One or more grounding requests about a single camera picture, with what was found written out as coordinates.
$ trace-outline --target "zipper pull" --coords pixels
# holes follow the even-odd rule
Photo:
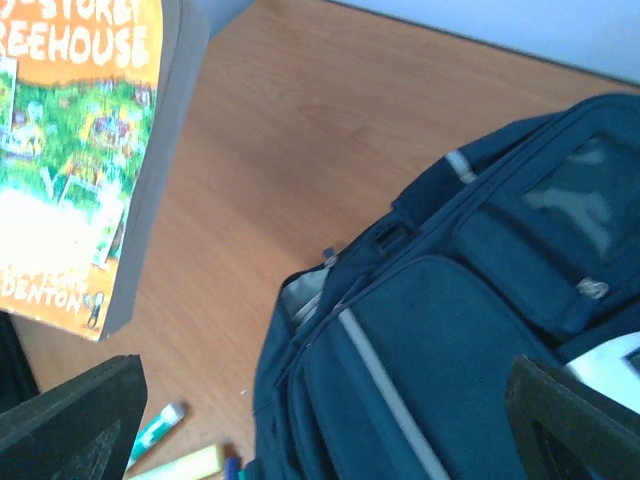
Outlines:
[[[332,247],[326,248],[322,254],[324,255],[324,266],[327,268],[333,267],[338,261],[338,254]]]
[[[576,289],[580,297],[569,309],[562,324],[563,330],[571,335],[576,335],[585,329],[598,303],[609,293],[609,285],[586,277],[576,285]]]
[[[338,303],[336,303],[336,305],[333,307],[333,311],[337,310],[338,308],[342,307],[342,305],[344,305],[345,303],[347,303],[349,300],[351,300],[353,297],[355,297],[358,293],[360,293],[362,290],[364,290],[364,288],[370,283],[370,278],[367,275],[363,275],[362,277],[358,277],[356,279],[355,282],[353,282],[353,284],[349,287],[349,289],[347,290],[347,293],[345,293],[342,298],[340,299],[340,301]]]
[[[594,300],[600,300],[609,292],[609,285],[604,282],[598,282],[591,277],[583,278],[576,288],[582,295],[591,297]]]

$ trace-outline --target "book cover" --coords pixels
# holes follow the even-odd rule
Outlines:
[[[161,0],[7,0],[0,22],[0,308],[97,340],[151,135]]]

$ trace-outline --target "yellow highlighter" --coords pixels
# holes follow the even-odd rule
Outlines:
[[[130,480],[201,480],[224,468],[224,452],[220,445],[211,445]]]

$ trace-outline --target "clear name tag window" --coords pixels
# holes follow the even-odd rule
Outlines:
[[[640,151],[596,135],[529,190],[524,200],[611,262],[640,240]]]

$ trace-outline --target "black plastic object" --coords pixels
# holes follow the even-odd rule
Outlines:
[[[138,356],[114,357],[0,415],[0,478],[121,479],[147,402]]]
[[[0,312],[0,413],[39,393],[11,318]]]
[[[528,478],[638,479],[640,415],[567,373],[519,357],[506,405]]]

